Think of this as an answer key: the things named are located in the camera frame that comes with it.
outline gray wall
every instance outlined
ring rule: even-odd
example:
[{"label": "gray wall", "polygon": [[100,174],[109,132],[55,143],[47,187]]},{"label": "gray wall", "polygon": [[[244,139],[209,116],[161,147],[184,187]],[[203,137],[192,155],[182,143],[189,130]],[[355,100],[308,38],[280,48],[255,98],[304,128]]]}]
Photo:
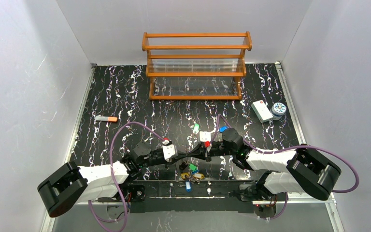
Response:
[{"label": "gray wall", "polygon": [[91,63],[145,64],[143,33],[251,32],[246,62],[282,60],[311,0],[57,0]]},{"label": "gray wall", "polygon": [[54,0],[0,0],[0,231],[40,229],[90,69]]},{"label": "gray wall", "polygon": [[[359,188],[335,195],[345,229],[371,231],[371,1],[315,0],[283,68],[307,141],[359,171]],[[354,182],[341,167],[336,189]]]}]

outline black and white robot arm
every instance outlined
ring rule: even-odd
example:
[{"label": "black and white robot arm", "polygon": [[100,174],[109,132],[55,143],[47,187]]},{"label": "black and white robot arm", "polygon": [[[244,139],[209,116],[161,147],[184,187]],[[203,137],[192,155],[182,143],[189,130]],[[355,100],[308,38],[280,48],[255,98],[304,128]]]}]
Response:
[{"label": "black and white robot arm", "polygon": [[[340,168],[317,150],[301,148],[269,154],[274,151],[254,150],[244,144],[232,128],[222,132],[222,141],[210,143],[209,132],[200,132],[199,139],[200,143],[188,153],[177,151],[169,140],[156,150],[148,143],[137,144],[113,163],[117,183],[135,180],[141,176],[142,167],[170,165],[189,157],[211,161],[211,157],[232,155],[239,168],[267,170],[258,181],[239,188],[237,194],[246,201],[268,200],[281,192],[305,192],[324,201],[341,174]],[[118,195],[110,165],[79,167],[74,162],[64,164],[44,180],[38,192],[50,217],[64,214],[76,203]]]}]

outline white box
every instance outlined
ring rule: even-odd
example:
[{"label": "white box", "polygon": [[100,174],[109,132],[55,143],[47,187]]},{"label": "white box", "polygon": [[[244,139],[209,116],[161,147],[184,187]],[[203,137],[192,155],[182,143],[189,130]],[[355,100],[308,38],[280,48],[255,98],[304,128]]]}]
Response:
[{"label": "white box", "polygon": [[251,107],[260,122],[268,122],[272,120],[272,114],[263,100],[252,103]]}]

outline marble surface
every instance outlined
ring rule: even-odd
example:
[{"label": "marble surface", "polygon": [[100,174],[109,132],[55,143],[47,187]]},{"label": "marble surface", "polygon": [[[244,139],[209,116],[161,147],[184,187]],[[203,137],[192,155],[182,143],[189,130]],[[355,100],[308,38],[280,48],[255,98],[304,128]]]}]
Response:
[{"label": "marble surface", "polygon": [[[241,83],[241,101],[150,101],[150,83],[144,72],[143,65],[95,67],[71,161],[81,166],[109,164],[111,139],[129,121],[141,122],[164,138],[173,140],[180,149],[191,150],[197,144],[197,135],[192,132],[195,123],[202,131],[213,131],[217,114],[224,115],[240,135],[260,148],[298,145],[289,114],[279,121],[262,124],[250,107],[258,100],[264,100],[269,108],[275,102],[286,104],[273,64],[247,64],[247,76]],[[99,115],[118,117],[118,122],[95,121],[94,117]],[[119,160],[140,141],[147,141],[152,148],[160,146],[158,139],[140,126],[133,125],[118,135],[114,160]],[[255,172],[239,169],[231,159],[214,157],[211,162],[206,162],[192,158],[191,162],[198,166],[207,180],[257,179]],[[141,177],[144,180],[178,178],[175,165],[145,168]]]}]

